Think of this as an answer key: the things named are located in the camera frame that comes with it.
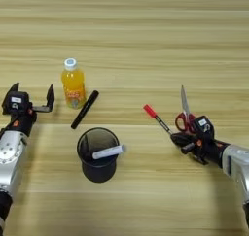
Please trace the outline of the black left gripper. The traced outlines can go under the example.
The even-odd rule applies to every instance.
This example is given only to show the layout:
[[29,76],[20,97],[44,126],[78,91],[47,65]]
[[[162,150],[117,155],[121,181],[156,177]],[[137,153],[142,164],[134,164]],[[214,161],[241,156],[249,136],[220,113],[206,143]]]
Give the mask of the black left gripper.
[[[11,91],[18,91],[19,83],[15,83],[11,86],[11,88],[7,91],[5,99],[7,99],[9,93]],[[26,136],[29,136],[31,133],[31,129],[34,123],[37,120],[38,113],[50,113],[53,110],[54,104],[54,89],[51,84],[48,93],[47,93],[47,107],[30,107],[25,112],[11,112],[11,120],[10,122],[2,129],[2,133],[7,131],[18,131]]]

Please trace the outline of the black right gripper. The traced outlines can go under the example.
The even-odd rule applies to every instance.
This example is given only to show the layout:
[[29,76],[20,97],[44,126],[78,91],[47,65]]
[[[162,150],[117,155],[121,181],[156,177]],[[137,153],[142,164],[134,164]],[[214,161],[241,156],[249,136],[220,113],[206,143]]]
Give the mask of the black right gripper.
[[211,136],[192,135],[184,132],[170,135],[171,141],[181,148],[182,154],[192,152],[196,161],[206,165],[209,161],[222,165],[223,151],[228,146],[227,143],[216,140]]

